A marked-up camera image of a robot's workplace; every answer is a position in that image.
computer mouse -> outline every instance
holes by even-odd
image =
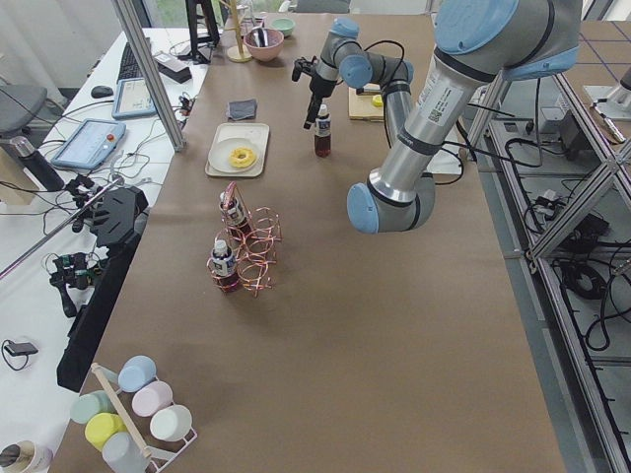
[[[90,95],[93,99],[102,99],[103,97],[113,96],[114,91],[108,86],[96,86],[92,88]]]

yellow object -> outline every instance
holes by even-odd
[[[382,96],[380,96],[380,95],[373,96],[373,105],[374,106],[384,106],[384,100],[382,99]]]
[[[118,432],[127,432],[122,419],[116,414],[100,413],[86,424],[86,440],[98,451],[103,450],[105,443]]]
[[[235,148],[230,154],[229,161],[233,168],[249,168],[256,161],[256,154],[251,148]]]

dark bottle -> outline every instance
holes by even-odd
[[[315,119],[315,153],[321,158],[331,154],[331,117],[328,108],[323,103]]]
[[[237,197],[233,197],[230,202],[228,202],[227,206],[224,205],[225,195],[225,192],[219,195],[219,208],[221,209],[226,224],[228,224],[230,228],[230,234],[237,239],[242,237],[240,233],[243,234],[243,237],[247,237],[252,232],[252,227],[249,224],[244,207]]]
[[[215,241],[211,260],[217,286],[224,293],[236,291],[241,286],[239,274],[237,273],[237,261],[235,260],[235,254],[224,240],[218,239]]]

white bottle cap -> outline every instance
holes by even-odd
[[[213,248],[217,255],[223,255],[228,252],[228,245],[223,239],[215,241],[215,247]]]

yellow donut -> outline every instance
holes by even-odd
[[[256,161],[256,154],[251,148],[235,148],[229,161],[233,168],[248,168]]]

